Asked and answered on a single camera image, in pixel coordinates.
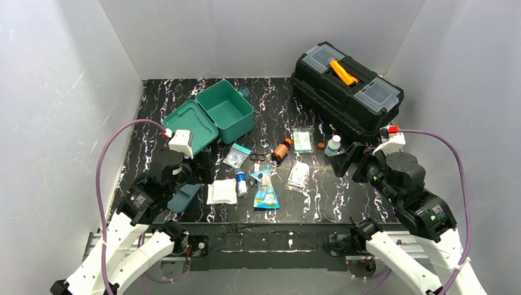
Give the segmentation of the white plastic bottle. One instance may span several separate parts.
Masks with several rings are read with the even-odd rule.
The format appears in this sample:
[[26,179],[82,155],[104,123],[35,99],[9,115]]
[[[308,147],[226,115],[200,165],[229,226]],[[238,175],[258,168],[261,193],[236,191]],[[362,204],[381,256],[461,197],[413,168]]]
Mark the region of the white plastic bottle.
[[334,135],[328,142],[326,147],[324,148],[324,153],[326,156],[330,157],[336,155],[341,146],[341,137],[339,135]]

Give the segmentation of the white gauze pad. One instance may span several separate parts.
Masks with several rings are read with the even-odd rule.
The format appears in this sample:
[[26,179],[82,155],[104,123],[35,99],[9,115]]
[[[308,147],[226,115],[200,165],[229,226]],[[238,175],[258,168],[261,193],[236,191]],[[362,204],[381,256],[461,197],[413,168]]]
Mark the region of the white gauze pad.
[[213,184],[208,185],[206,204],[237,204],[236,187],[235,179],[215,180]]

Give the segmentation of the clear plastic bag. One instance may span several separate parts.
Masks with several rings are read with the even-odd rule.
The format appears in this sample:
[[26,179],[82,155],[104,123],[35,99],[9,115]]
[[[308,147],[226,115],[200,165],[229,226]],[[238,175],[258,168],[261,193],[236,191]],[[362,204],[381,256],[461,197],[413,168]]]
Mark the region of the clear plastic bag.
[[285,189],[302,193],[307,186],[310,167],[307,163],[296,161],[289,173]]

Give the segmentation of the green medicine box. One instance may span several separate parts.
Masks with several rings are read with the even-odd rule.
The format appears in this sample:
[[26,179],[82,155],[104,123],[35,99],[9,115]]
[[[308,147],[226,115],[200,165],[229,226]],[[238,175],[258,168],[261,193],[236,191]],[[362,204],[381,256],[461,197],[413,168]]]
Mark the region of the green medicine box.
[[164,118],[172,133],[190,131],[189,157],[198,154],[216,138],[230,144],[253,129],[254,108],[229,81],[221,80],[196,94]]

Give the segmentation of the brown medicine bottle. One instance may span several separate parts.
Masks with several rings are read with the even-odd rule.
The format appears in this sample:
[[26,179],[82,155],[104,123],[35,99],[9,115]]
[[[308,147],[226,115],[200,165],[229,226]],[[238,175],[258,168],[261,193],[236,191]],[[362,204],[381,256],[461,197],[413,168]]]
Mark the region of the brown medicine bottle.
[[271,160],[280,163],[285,155],[289,152],[292,145],[292,139],[286,138],[271,153]]

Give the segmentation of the blue cotton swab pouch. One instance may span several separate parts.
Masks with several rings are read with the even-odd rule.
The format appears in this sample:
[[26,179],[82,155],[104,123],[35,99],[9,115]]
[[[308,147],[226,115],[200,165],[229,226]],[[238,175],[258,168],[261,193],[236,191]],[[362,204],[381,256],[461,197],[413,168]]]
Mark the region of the blue cotton swab pouch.
[[254,197],[253,207],[260,210],[276,210],[280,204],[271,181],[271,168],[264,167],[250,174],[257,181],[257,192]]

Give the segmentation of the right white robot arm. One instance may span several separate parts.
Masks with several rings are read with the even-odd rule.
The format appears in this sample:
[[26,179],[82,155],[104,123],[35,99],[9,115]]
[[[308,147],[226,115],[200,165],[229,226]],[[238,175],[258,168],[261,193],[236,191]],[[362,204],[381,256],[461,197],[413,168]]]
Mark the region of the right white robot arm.
[[375,257],[417,294],[483,294],[469,260],[469,242],[460,240],[449,206],[425,188],[425,169],[402,147],[401,141],[377,147],[353,143],[346,152],[329,156],[328,161],[337,176],[356,165],[352,180],[370,184],[388,201],[434,271],[424,268],[371,218],[353,224],[348,234],[330,235],[325,249],[333,256]]

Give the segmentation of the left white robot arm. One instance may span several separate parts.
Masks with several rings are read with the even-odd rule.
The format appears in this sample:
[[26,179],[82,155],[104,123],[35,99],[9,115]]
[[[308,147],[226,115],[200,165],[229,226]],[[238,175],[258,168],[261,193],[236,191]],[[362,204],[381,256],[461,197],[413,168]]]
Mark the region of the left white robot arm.
[[198,192],[202,184],[214,181],[215,166],[207,147],[193,159],[162,150],[158,160],[159,167],[142,175],[129,188],[78,269],[51,286],[52,294],[123,294],[162,258],[171,254],[190,256],[195,246],[188,230],[176,221],[156,227],[148,240],[131,249],[169,202],[182,200],[181,194],[189,187]]

